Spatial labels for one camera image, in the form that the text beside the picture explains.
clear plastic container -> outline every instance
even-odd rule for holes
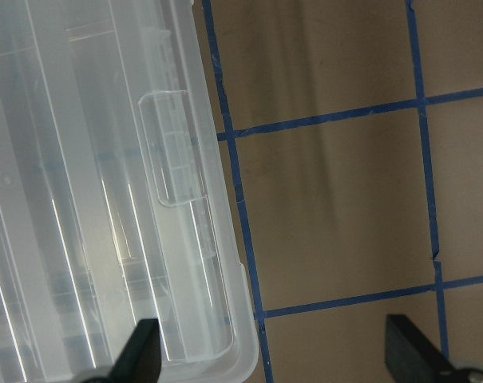
[[[255,366],[189,0],[0,0],[0,383],[111,365],[158,317],[160,381]]]

black plastic piece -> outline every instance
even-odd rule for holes
[[[160,327],[157,319],[142,319],[107,376],[81,383],[157,383],[161,372]]]
[[[386,317],[385,363],[396,383],[483,383],[482,370],[455,369],[405,315]]]

plastic storage bin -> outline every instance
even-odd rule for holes
[[[189,0],[0,0],[0,383],[111,365],[158,317],[160,381],[257,359]]]

brown cardboard surface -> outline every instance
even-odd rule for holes
[[[483,285],[447,290],[445,304],[452,362],[483,369]]]
[[[237,129],[414,97],[404,2],[216,0],[212,7]]]
[[[483,0],[415,0],[426,94],[483,87]]]
[[[437,346],[434,293],[267,320],[275,382],[388,382],[387,314],[407,314]]]
[[[483,98],[428,108],[445,279],[483,274]]]
[[[265,309],[433,282],[416,111],[237,144]]]

blue tape line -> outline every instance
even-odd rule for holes
[[[468,100],[470,98],[483,97],[483,88],[463,90],[460,92],[440,94],[438,96],[425,97],[423,103],[425,105],[445,104],[448,102]],[[242,138],[261,133],[279,132],[281,130],[288,130],[294,128],[302,128],[307,126],[314,126],[317,124],[324,124],[326,122],[349,120],[351,118],[370,116],[371,114],[390,113],[398,110],[418,108],[421,103],[417,100],[404,100],[397,102],[390,102],[388,104],[380,104],[359,109],[349,109],[341,112],[321,114],[318,116],[310,116],[298,118],[296,120],[288,120],[275,122],[272,124],[264,124],[254,126],[249,129],[235,130],[235,138]],[[217,133],[218,141],[226,141],[227,135],[224,132]]]
[[[456,289],[458,287],[475,286],[483,283],[483,275],[478,277],[457,279],[455,281],[443,282],[444,289]]]
[[[422,78],[422,61],[418,44],[417,19],[413,9],[413,0],[406,0],[406,16],[408,30],[410,32],[411,56],[414,62],[415,89],[418,100],[418,123],[422,142],[422,162],[424,166],[424,178],[426,182],[427,211],[430,221],[431,250],[433,259],[440,252],[438,239],[438,226],[436,220],[436,202],[434,197],[433,164],[431,160],[430,135],[427,123],[426,98],[424,94],[424,81]]]
[[[352,306],[360,303],[383,301],[386,299],[400,298],[407,295],[416,295],[434,291],[434,284],[409,287],[406,289],[384,291],[382,293],[359,295],[356,297],[334,299],[332,301],[309,303],[306,305],[285,307],[282,309],[266,311],[266,318],[281,317],[283,315],[301,314],[309,311],[333,309],[335,307]]]
[[[224,120],[225,140],[228,145],[228,152],[231,159],[232,181],[236,191],[236,202],[240,215],[241,231],[245,251],[247,254],[248,272],[250,274],[251,292],[254,298],[255,315],[259,323],[259,343],[264,363],[264,373],[267,383],[273,383],[273,372],[271,370],[271,360],[269,348],[267,346],[266,330],[264,326],[264,310],[259,287],[259,277],[257,275],[257,266],[255,264],[255,255],[253,243],[251,241],[250,225],[248,222],[247,205],[244,200],[243,185],[241,182],[240,162],[236,147],[236,139],[234,136],[234,127],[232,117],[228,106],[227,94],[224,88],[224,72],[220,60],[220,51],[218,49],[218,41],[216,40],[215,23],[213,20],[211,0],[203,0],[202,7],[204,11],[204,19],[206,30],[208,32],[209,48],[211,50],[211,59],[213,71],[215,74],[216,90],[220,99],[220,110]]]
[[[483,88],[463,90],[460,92],[440,94],[438,96],[427,97],[428,105],[444,104],[446,102],[468,100],[470,98],[483,97]]]
[[[440,330],[441,351],[445,357],[449,357],[449,335],[447,332],[447,317],[445,314],[445,296],[443,277],[441,275],[441,263],[436,260],[440,252],[438,238],[438,225],[436,220],[436,202],[434,197],[433,163],[431,160],[430,135],[427,123],[427,100],[424,91],[424,79],[422,76],[422,60],[420,57],[420,45],[418,41],[417,19],[413,8],[413,0],[406,0],[406,18],[410,33],[411,57],[414,63],[415,90],[418,101],[418,123],[422,142],[422,163],[424,166],[424,181],[426,183],[427,211],[430,222],[431,252],[434,265],[434,286],[436,292],[438,326]]]
[[[434,285],[436,290],[436,304],[438,310],[438,325],[440,327],[440,345],[441,352],[449,359],[449,332],[447,330],[447,314],[445,312],[445,294],[443,275],[441,272],[441,262],[437,259],[433,261],[434,265]]]
[[[259,331],[260,353],[263,357],[264,376],[266,377],[266,383],[274,383],[273,368],[271,366],[270,349],[267,344],[266,324],[264,323],[264,319],[257,321],[257,325]]]
[[[283,122],[275,122],[273,124],[255,126],[254,128],[249,128],[245,130],[236,130],[235,135],[236,135],[236,138],[241,138],[241,137],[251,136],[252,134],[278,132],[281,130],[288,130],[288,129],[300,128],[304,126],[311,126],[311,125],[317,125],[317,124],[324,124],[325,122],[340,121],[340,120],[346,120],[349,118],[370,116],[372,114],[388,113],[396,110],[411,109],[416,107],[417,107],[416,100],[390,102],[389,104],[381,104],[381,105],[375,105],[375,106],[359,108],[359,109],[350,109],[343,112],[335,112],[335,113],[322,114],[319,116],[304,117],[304,118],[299,118],[297,120],[289,120],[289,121],[283,121]]]
[[[483,275],[456,279],[454,281],[442,282],[444,290],[456,289],[459,287],[475,286],[483,284]],[[281,317],[283,315],[293,315],[307,313],[309,311],[327,310],[335,307],[352,306],[360,303],[377,302],[385,299],[400,298],[408,295],[423,294],[428,291],[436,291],[437,284],[422,285],[400,290],[385,291],[382,293],[360,295],[357,297],[340,298],[325,302],[309,303],[306,305],[283,307],[281,309],[266,311],[266,318]]]

